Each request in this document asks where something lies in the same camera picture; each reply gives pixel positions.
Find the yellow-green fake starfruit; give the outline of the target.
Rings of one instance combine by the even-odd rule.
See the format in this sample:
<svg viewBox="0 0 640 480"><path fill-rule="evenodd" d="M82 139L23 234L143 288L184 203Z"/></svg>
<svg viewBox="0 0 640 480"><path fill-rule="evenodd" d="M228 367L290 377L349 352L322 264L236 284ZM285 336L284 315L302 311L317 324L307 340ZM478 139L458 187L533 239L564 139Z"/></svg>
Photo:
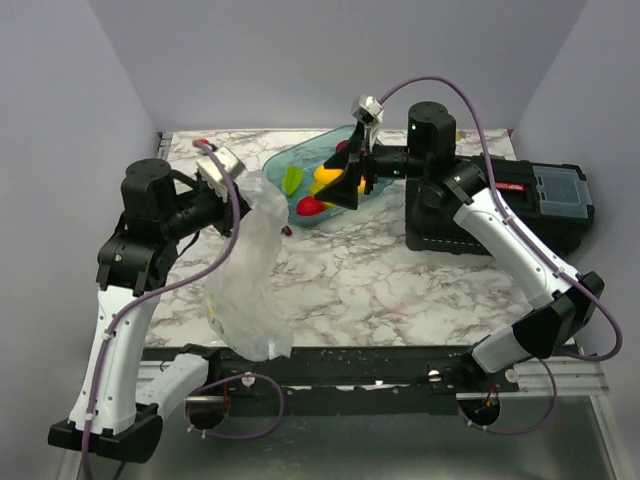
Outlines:
<svg viewBox="0 0 640 480"><path fill-rule="evenodd" d="M310 194L312 197L316 197L316 195L322 191L326 187L325 184L321 182L314 182L310 188Z"/></svg>

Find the teal plastic container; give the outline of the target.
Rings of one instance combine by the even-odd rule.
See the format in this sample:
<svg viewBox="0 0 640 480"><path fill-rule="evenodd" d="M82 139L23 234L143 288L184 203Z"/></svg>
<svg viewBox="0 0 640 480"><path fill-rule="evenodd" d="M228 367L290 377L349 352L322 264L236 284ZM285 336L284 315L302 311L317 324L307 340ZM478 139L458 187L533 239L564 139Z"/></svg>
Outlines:
<svg viewBox="0 0 640 480"><path fill-rule="evenodd" d="M346 125L318 134L311 139L273 155L262 167L262 171L267 179L281 191L283 191L282 180L288 167L294 166L303 172L303 177L298 188L293 194L285 195L288 201L288 224L290 226L311 228L332 217L340 216L344 213L352 213L352 210L341 207L331 207L326 208L316 215L299 216L296 212L296 206L301 199L311 195L315 170L322 166L323 163L335 153L338 144L341 141L347 140L353 130L353 125Z"/></svg>

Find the green fake leaf fruit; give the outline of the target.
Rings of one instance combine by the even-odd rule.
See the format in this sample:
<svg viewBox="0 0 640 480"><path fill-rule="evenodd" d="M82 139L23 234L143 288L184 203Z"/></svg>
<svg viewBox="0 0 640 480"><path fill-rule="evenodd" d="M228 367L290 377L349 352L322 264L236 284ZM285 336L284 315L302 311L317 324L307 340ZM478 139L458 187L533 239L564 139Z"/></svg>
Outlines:
<svg viewBox="0 0 640 480"><path fill-rule="evenodd" d="M283 193L287 197L293 196L302 184L303 179L304 171L300 167L294 165L287 166L281 181Z"/></svg>

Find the red fake apple front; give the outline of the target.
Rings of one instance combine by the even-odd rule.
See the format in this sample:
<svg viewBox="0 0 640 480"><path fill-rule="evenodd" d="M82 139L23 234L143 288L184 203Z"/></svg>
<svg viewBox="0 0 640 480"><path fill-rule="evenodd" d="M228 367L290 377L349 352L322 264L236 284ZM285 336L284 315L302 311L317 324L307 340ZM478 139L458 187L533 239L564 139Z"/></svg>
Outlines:
<svg viewBox="0 0 640 480"><path fill-rule="evenodd" d="M324 203L315 199L313 196L306 196L300 199L296 205L296 214L301 217L315 216L324 210Z"/></svg>

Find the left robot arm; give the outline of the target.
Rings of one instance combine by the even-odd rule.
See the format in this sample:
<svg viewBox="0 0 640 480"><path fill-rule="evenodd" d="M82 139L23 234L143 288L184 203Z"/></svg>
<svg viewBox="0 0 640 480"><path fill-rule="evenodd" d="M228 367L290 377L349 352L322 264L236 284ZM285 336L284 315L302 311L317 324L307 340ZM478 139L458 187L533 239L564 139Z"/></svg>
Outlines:
<svg viewBox="0 0 640 480"><path fill-rule="evenodd" d="M166 418L192 391L214 393L222 380L211 348L185 347L154 380L138 387L152 316L184 238L214 227L222 235L249 207L237 208L217 169L236 179L244 164L229 155L199 159L189 177L162 159L129 165L121 182L123 212L97 256L98 315L81 391L68 417L53 424L49 445L144 463Z"/></svg>

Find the clear plastic lemon-print bag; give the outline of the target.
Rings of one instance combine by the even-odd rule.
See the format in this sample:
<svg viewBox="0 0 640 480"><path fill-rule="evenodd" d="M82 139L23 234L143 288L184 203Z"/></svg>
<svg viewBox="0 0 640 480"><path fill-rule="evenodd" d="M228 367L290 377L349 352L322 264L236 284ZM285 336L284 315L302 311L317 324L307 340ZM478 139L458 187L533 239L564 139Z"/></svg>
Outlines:
<svg viewBox="0 0 640 480"><path fill-rule="evenodd" d="M206 278L203 310L219 339L244 359L288 357L293 333L271 285L288 202L260 170L242 176L238 187L250 210L231 254Z"/></svg>

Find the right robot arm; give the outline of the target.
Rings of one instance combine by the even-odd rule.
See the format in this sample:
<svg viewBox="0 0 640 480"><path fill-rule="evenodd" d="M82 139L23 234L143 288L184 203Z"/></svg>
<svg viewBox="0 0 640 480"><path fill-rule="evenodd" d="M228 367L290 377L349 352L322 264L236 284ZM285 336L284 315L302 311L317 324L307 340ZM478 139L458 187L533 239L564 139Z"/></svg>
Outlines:
<svg viewBox="0 0 640 480"><path fill-rule="evenodd" d="M414 183L411 218L431 226L427 211L448 217L467 231L513 277L531 311L484 338L463 357L460 379L480 392L497 371L530 357L546 359L591 319L604 290L598 274L581 274L558 257L489 187L488 173L456 156L456 121L446 107L419 102L408 113L407 144L376 144L383 106L372 96L352 107L356 127L347 145L324 165L341 174L316 195L322 202L355 210L359 187L371 192L381 178Z"/></svg>

